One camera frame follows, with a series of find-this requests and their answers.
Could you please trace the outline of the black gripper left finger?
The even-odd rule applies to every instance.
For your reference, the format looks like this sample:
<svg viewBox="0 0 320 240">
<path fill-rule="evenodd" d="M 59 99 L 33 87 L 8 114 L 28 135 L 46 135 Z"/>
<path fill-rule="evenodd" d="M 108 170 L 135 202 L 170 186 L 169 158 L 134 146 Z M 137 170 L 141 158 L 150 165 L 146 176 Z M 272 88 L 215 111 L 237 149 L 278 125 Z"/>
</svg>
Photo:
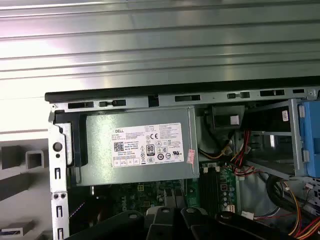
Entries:
<svg viewBox="0 0 320 240">
<path fill-rule="evenodd" d="M 172 240 L 176 209 L 152 207 L 149 214 L 127 210 L 73 234 L 71 240 Z"/>
</svg>

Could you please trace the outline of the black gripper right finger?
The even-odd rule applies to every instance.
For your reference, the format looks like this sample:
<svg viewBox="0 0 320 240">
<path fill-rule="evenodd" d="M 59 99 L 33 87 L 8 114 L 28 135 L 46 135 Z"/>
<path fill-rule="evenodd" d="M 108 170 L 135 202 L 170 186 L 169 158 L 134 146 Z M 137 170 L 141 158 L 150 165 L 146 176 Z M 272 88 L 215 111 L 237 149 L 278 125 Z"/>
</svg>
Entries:
<svg viewBox="0 0 320 240">
<path fill-rule="evenodd" d="M 184 208 L 181 215 L 194 240 L 286 240 L 288 235 L 230 211 L 211 217 L 199 208 Z"/>
</svg>

